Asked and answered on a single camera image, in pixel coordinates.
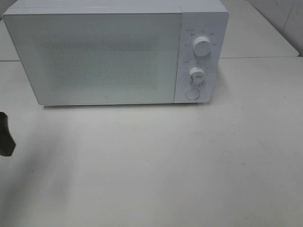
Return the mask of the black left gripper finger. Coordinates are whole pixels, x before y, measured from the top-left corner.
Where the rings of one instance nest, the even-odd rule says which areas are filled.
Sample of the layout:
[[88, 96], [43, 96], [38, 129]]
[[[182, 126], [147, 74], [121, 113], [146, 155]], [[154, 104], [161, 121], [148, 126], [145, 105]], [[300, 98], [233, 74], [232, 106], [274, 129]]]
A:
[[0, 113], [0, 155], [3, 157], [12, 156], [16, 143], [13, 140], [8, 126], [8, 116]]

